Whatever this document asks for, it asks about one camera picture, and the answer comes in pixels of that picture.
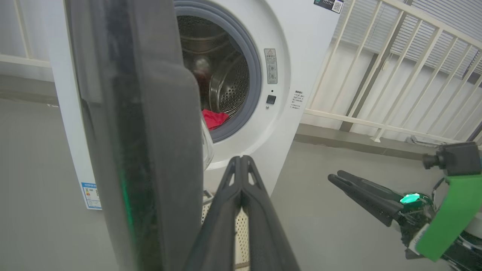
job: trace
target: green light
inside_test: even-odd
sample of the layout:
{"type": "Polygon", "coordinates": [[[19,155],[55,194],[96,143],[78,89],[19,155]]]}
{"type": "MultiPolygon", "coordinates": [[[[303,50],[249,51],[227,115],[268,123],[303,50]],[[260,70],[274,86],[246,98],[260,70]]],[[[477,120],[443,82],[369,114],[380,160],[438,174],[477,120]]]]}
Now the green light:
{"type": "Polygon", "coordinates": [[[405,195],[400,202],[405,204],[405,203],[412,203],[420,198],[420,194],[418,193],[413,193],[413,194],[407,194],[405,195]]]}

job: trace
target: stainless steel drum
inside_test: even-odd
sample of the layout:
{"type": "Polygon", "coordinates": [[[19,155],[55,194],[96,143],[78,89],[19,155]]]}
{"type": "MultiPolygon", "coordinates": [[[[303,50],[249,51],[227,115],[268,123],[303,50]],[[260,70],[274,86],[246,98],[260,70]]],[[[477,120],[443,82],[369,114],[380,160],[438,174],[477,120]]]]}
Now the stainless steel drum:
{"type": "Polygon", "coordinates": [[[228,33],[209,20],[195,16],[179,16],[177,24],[183,51],[207,54],[229,45],[228,33]]]}
{"type": "Polygon", "coordinates": [[[233,51],[217,67],[209,86],[209,106],[214,112],[233,117],[241,108],[249,88],[248,63],[233,51]]]}

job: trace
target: washing machine door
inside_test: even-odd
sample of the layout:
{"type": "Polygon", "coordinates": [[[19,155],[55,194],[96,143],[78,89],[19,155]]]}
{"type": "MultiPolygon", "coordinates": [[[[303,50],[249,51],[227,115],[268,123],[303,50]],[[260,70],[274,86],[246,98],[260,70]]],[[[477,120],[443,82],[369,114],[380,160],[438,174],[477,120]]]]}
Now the washing machine door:
{"type": "Polygon", "coordinates": [[[84,200],[102,199],[119,269],[181,270],[201,226],[203,168],[173,2],[46,0],[43,12],[78,178],[99,193],[84,200]]]}

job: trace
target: concrete floor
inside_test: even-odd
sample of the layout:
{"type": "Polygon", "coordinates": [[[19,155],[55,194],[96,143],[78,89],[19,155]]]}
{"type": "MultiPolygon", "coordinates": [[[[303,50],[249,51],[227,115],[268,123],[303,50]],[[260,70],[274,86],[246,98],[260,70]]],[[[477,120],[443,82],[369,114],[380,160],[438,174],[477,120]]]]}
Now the concrete floor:
{"type": "MultiPolygon", "coordinates": [[[[303,271],[448,270],[405,260],[400,235],[326,176],[344,169],[398,191],[428,192],[420,162],[294,142],[272,195],[303,271]]],[[[101,211],[85,208],[59,108],[0,100],[0,270],[117,270],[101,211]]]]}
{"type": "Polygon", "coordinates": [[[338,170],[399,192],[430,193],[442,176],[420,161],[293,142],[271,200],[301,270],[449,270],[444,261],[406,260],[400,233],[327,180],[338,170]]]}

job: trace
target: laundry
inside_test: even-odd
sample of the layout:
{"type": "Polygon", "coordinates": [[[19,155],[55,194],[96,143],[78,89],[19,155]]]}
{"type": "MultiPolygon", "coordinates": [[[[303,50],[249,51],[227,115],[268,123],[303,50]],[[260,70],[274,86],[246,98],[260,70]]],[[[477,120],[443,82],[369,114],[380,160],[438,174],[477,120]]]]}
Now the laundry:
{"type": "Polygon", "coordinates": [[[204,117],[204,120],[206,121],[210,131],[216,129],[229,118],[229,115],[224,112],[215,113],[207,109],[202,110],[202,116],[204,117]]]}

